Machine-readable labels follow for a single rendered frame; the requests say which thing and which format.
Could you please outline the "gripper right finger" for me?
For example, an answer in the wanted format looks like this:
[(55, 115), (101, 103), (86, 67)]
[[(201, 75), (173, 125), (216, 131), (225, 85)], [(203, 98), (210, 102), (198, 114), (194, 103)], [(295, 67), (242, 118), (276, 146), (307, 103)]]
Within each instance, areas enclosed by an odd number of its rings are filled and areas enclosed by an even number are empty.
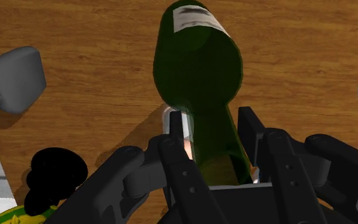
[(358, 224), (358, 149), (326, 134), (301, 143), (266, 128), (249, 106), (237, 127), (261, 181), (272, 183), (281, 224)]

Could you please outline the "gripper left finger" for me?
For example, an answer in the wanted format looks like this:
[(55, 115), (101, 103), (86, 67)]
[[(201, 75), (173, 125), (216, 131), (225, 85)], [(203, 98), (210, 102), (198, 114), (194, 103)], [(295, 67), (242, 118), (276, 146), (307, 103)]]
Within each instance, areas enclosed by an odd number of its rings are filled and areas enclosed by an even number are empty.
[(183, 145), (182, 114), (170, 113), (170, 132), (147, 150), (118, 148), (44, 224), (127, 224), (149, 193), (166, 188), (163, 224), (228, 224)]

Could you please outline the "dark green bottle white label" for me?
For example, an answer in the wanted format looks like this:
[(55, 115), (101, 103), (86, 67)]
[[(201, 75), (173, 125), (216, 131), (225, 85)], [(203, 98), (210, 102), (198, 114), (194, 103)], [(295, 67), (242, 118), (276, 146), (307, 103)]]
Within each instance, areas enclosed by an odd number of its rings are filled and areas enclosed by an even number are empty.
[(162, 99), (189, 116), (192, 157), (207, 184), (252, 183), (228, 108), (242, 84), (242, 57), (204, 4), (177, 0), (165, 10), (153, 77)]

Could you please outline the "black lumpy figure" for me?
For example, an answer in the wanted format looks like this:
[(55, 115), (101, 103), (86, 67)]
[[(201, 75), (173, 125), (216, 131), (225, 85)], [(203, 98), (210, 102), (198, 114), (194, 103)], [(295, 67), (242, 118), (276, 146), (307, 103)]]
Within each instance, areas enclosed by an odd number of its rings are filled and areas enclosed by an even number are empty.
[(59, 147), (38, 151), (26, 177), (29, 192), (24, 200), (25, 212), (35, 216), (58, 205), (70, 197), (87, 176), (87, 165), (75, 152)]

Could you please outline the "green and yellow round object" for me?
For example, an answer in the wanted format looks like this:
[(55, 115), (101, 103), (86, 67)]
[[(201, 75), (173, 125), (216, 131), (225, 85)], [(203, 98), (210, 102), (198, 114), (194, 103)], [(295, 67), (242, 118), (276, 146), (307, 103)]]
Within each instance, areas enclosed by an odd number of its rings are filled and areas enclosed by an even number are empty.
[(56, 210), (57, 206), (50, 206), (45, 212), (30, 216), (24, 206), (16, 206), (0, 213), (0, 224), (43, 224)]

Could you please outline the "grey rounded block object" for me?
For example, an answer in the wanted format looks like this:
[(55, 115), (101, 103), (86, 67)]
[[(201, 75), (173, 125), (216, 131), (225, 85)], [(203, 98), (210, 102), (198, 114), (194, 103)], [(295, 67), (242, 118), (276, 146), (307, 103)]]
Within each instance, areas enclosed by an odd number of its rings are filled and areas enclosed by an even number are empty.
[(0, 55), (0, 109), (20, 114), (31, 107), (46, 88), (40, 52), (23, 46)]

